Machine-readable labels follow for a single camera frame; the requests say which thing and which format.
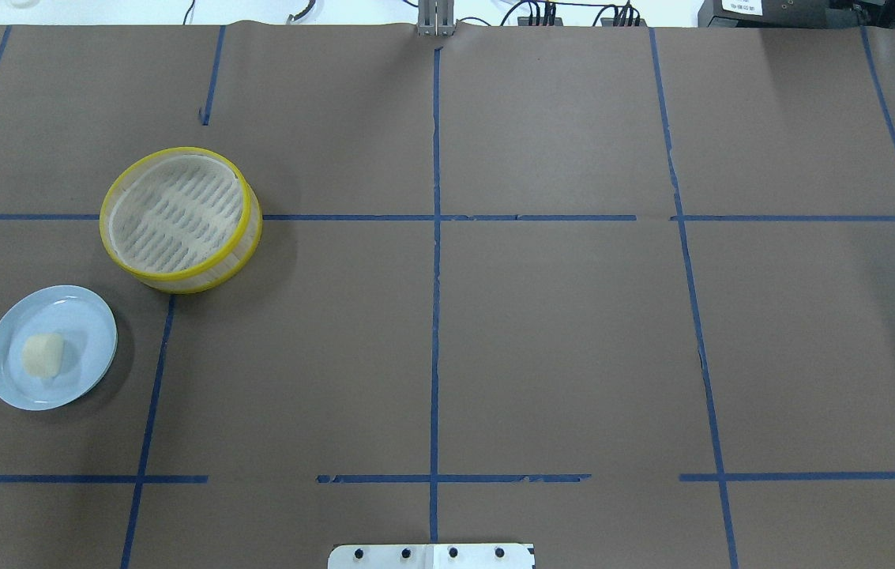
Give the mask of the white steamed bun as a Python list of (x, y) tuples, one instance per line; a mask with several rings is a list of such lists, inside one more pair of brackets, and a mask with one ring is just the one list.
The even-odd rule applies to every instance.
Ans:
[(21, 365), (25, 374), (39, 379), (53, 379), (60, 374), (65, 340), (58, 333), (38, 333), (24, 340)]

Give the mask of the yellow bamboo steamer basket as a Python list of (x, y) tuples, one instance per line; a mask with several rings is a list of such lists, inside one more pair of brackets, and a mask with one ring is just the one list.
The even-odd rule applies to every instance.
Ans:
[(166, 294), (198, 294), (231, 280), (263, 230), (257, 195), (231, 160), (198, 147), (141, 158), (111, 184), (98, 216), (111, 260)]

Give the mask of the light blue plate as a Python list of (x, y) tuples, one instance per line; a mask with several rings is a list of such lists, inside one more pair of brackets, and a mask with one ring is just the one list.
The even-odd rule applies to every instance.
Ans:
[[(60, 374), (53, 379), (22, 370), (24, 340), (38, 333), (58, 333), (65, 340)], [(71, 284), (32, 292), (0, 318), (0, 399), (27, 411), (67, 405), (107, 374), (116, 345), (114, 314), (95, 292)]]

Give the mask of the black device with label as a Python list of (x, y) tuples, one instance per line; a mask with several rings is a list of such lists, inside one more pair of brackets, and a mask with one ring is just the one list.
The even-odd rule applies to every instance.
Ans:
[(704, 1), (697, 11), (698, 28), (858, 28), (862, 17), (854, 7), (829, 1)]

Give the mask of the aluminium frame post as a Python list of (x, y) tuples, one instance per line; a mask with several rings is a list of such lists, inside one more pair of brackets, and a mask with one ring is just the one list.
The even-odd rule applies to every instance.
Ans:
[(453, 36), (457, 31), (454, 0), (419, 0), (417, 32), (420, 36)]

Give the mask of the white mounting base plate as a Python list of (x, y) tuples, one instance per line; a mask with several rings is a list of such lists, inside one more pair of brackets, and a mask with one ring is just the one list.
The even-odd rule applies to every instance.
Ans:
[(534, 568), (534, 546), (520, 543), (336, 546), (328, 568)]

